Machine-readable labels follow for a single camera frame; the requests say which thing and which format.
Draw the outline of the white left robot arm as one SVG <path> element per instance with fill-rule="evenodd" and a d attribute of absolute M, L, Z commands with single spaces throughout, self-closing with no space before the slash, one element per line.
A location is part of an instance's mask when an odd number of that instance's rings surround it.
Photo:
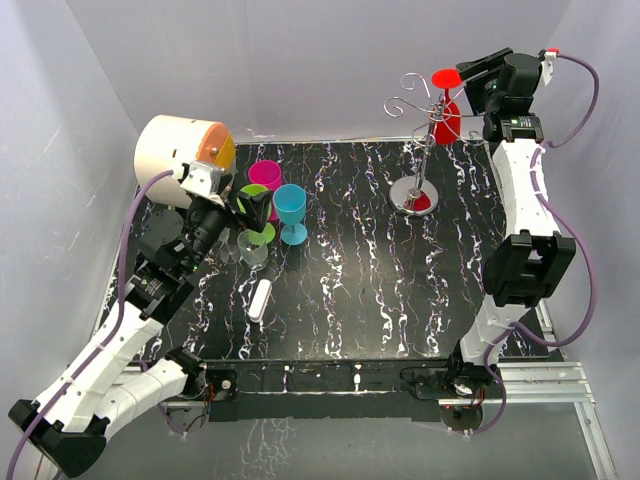
<path fill-rule="evenodd" d="M 135 379 L 117 378 L 135 354 L 173 319 L 191 294 L 191 276 L 223 233 L 256 238 L 271 218 L 289 245 L 303 242 L 304 190 L 294 184 L 257 194 L 234 192 L 236 146 L 220 123 L 158 115 L 144 127 L 134 151 L 138 200 L 159 211 L 140 237 L 133 270 L 128 248 L 117 261 L 117 303 L 60 377 L 33 400 L 20 400 L 9 416 L 58 470 L 75 478 L 100 457 L 124 426 L 164 400 L 200 396 L 207 376 L 200 360 L 177 349 Z"/>

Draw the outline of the pink wine glass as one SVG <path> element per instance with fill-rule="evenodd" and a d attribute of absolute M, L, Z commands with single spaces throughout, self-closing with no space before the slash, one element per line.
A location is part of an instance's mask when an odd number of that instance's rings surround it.
<path fill-rule="evenodd" d="M 260 160 L 248 169 L 251 183 L 259 184 L 275 192 L 282 185 L 282 171 L 280 165 L 272 160 Z"/>

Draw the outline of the red wine glass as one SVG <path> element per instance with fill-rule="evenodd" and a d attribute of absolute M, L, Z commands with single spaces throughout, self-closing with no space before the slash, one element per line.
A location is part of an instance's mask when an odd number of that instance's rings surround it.
<path fill-rule="evenodd" d="M 436 122 L 434 131 L 437 145 L 449 145 L 459 139 L 461 133 L 461 116 L 458 105 L 451 97 L 451 91 L 462 85 L 459 73 L 454 68 L 446 68 L 436 71 L 431 82 L 434 87 L 441 90 L 441 99 L 438 103 L 440 118 Z"/>

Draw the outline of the clear wine glass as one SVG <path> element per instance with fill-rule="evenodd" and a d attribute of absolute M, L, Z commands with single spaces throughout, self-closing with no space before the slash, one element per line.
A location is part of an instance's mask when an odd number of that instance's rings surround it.
<path fill-rule="evenodd" d="M 266 267 L 268 248 L 264 235 L 253 230 L 244 230 L 237 237 L 237 246 L 242 260 L 255 271 Z"/>

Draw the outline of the blue wine glass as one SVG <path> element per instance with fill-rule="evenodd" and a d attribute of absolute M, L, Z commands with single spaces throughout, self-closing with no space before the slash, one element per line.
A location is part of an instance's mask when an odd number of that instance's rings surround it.
<path fill-rule="evenodd" d="M 303 221 L 307 211 L 305 190 L 296 184 L 280 186 L 273 197 L 276 215 L 283 224 L 280 238 L 289 246 L 301 245 L 308 233 Z"/>

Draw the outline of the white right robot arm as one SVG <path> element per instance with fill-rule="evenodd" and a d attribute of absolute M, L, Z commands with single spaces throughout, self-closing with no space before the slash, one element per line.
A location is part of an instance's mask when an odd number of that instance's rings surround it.
<path fill-rule="evenodd" d="M 506 216 L 501 244 L 482 269 L 484 299 L 474 323 L 449 355 L 439 383 L 466 397 L 489 386 L 502 346 L 520 320 L 556 290 L 576 253 L 540 203 L 544 181 L 533 181 L 544 134 L 530 108 L 553 76 L 557 50 L 537 55 L 505 48 L 457 64 L 472 111 L 483 117 L 482 137 Z"/>

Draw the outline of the green wine glass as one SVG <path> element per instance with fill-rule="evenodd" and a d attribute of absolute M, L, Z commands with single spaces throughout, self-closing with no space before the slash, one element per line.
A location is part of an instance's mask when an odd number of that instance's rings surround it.
<path fill-rule="evenodd" d="M 250 212 L 251 218 L 259 218 L 261 212 L 264 210 L 266 212 L 266 222 L 264 228 L 262 229 L 262 235 L 267 244 L 270 244 L 275 238 L 275 227 L 271 223 L 271 215 L 273 213 L 272 201 L 268 202 L 268 205 L 262 210 L 257 209 L 255 204 L 262 201 L 265 198 L 266 193 L 271 193 L 264 185 L 260 184 L 248 184 L 242 187 L 237 195 L 236 202 L 239 209 L 239 212 L 242 214 L 247 214 L 247 208 L 245 207 L 245 200 L 250 202 L 253 210 Z"/>

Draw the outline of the clear champagne flute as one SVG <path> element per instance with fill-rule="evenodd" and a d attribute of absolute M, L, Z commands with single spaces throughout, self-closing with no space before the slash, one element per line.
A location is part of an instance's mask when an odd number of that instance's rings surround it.
<path fill-rule="evenodd" d="M 225 228 L 220 237 L 221 247 L 219 249 L 220 260 L 225 264 L 235 264 L 240 261 L 240 252 L 236 245 L 230 244 L 231 229 Z"/>

